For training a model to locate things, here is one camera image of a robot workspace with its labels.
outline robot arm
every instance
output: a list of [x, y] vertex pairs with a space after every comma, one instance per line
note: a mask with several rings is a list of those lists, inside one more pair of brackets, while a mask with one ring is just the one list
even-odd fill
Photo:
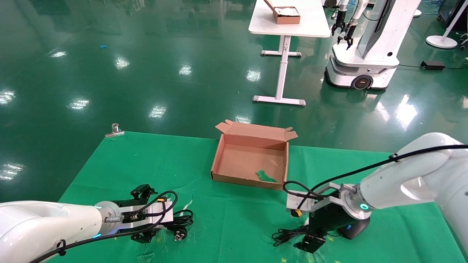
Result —
[[338, 28], [341, 28], [341, 32], [344, 31], [344, 27], [346, 26], [346, 23], [344, 22], [344, 17], [346, 16], [346, 11], [348, 10], [348, 3], [349, 0], [340, 0], [339, 1], [339, 8], [338, 8], [338, 14], [336, 16], [336, 22], [333, 24], [331, 27], [331, 35], [335, 35], [335, 31]]
[[[335, 191], [318, 202], [313, 199], [304, 202], [300, 209], [310, 212], [309, 227], [302, 242], [294, 246], [313, 253], [325, 242], [328, 231], [368, 222], [373, 210], [435, 201], [468, 251], [467, 146], [448, 135], [428, 133], [406, 145], [396, 156], [430, 147], [458, 145], [462, 149], [438, 150], [391, 161], [357, 185], [324, 185], [315, 193]], [[296, 193], [302, 196], [288, 194], [286, 207], [292, 212], [306, 194]]]
[[[174, 202], [164, 197], [168, 193], [175, 195]], [[94, 206], [41, 201], [1, 203], [0, 262], [42, 262], [51, 256], [48, 253], [62, 246], [68, 248], [115, 234], [128, 233], [134, 241], [149, 243], [162, 225], [173, 221], [172, 208], [177, 201], [177, 195], [167, 191], [148, 203], [153, 194], [157, 193], [144, 184], [131, 192], [133, 199], [103, 201]], [[176, 233], [177, 227], [171, 227], [176, 240], [184, 239], [186, 229], [177, 229], [180, 231]]]
[[357, 1], [354, 14], [351, 20], [349, 21], [348, 25], [346, 25], [346, 29], [341, 30], [341, 33], [338, 35], [338, 44], [342, 39], [344, 39], [348, 44], [347, 50], [353, 45], [352, 35], [354, 33], [354, 30], [356, 29], [356, 26], [358, 25], [358, 20], [362, 16], [362, 13], [366, 9], [368, 3], [369, 0]]

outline white table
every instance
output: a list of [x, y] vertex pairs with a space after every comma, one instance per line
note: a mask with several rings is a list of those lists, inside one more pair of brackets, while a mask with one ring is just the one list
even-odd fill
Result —
[[305, 106], [305, 100], [283, 98], [285, 88], [286, 69], [288, 57], [300, 57], [299, 52], [289, 52], [291, 36], [297, 37], [329, 37], [330, 28], [323, 11], [320, 0], [273, 0], [274, 6], [294, 6], [300, 14], [300, 23], [296, 25], [277, 25], [272, 10], [264, 0], [257, 0], [252, 20], [250, 20], [249, 32], [261, 35], [278, 35], [278, 51], [262, 51], [262, 55], [281, 56], [279, 67], [278, 85], [276, 97], [254, 96], [256, 102], [275, 102]]

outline brown box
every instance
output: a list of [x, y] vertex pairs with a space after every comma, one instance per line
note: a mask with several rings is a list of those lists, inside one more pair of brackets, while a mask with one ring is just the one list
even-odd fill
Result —
[[[216, 126], [223, 132], [211, 168], [213, 180], [283, 190], [288, 173], [288, 141], [297, 137], [292, 128], [276, 128], [226, 120]], [[261, 181], [263, 170], [277, 181]]]
[[273, 17], [275, 18], [276, 24], [278, 24], [278, 25], [299, 24], [300, 15], [298, 15], [298, 16], [284, 16], [284, 15], [278, 14], [278, 12], [276, 12], [276, 10], [275, 10], [275, 8], [281, 8], [281, 9], [283, 9], [283, 8], [294, 8], [294, 9], [296, 9], [296, 7], [274, 7], [271, 0], [264, 0], [264, 1], [270, 7], [270, 9], [273, 11]]

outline green tablecloth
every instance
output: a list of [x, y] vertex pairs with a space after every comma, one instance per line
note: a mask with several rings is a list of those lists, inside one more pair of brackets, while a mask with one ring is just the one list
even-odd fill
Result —
[[[213, 182], [210, 168], [217, 144], [213, 139], [135, 132], [104, 139], [60, 202], [94, 205], [130, 199], [132, 189], [148, 183], [158, 192], [175, 190], [176, 209], [192, 201], [188, 208], [195, 213], [195, 223], [184, 241], [176, 242], [171, 232], [162, 230], [149, 244], [129, 237], [109, 239], [70, 249], [51, 262], [465, 262], [434, 203], [374, 211], [371, 224], [356, 239], [330, 238], [315, 254], [294, 248], [292, 241], [273, 247], [272, 233], [296, 228], [306, 217], [290, 217], [284, 192]], [[288, 179], [312, 186], [387, 157], [388, 153], [291, 146]], [[367, 174], [344, 182], [356, 183]]]

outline table leg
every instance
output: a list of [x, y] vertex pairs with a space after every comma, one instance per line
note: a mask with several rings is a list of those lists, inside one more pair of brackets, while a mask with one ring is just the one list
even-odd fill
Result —
[[[273, 55], [273, 56], [281, 56], [283, 54], [283, 44], [285, 42], [285, 36], [279, 36], [279, 47], [278, 51], [271, 51], [271, 50], [262, 50], [262, 55]], [[302, 54], [300, 52], [288, 52], [288, 56], [292, 57], [301, 57]]]
[[281, 47], [281, 63], [279, 65], [278, 85], [276, 87], [275, 97], [257, 96], [255, 95], [252, 100], [255, 102], [274, 102], [284, 104], [294, 104], [305, 106], [305, 100], [285, 99], [283, 98], [283, 90], [285, 89], [286, 69], [288, 67], [288, 54], [291, 36], [284, 36], [283, 46]]

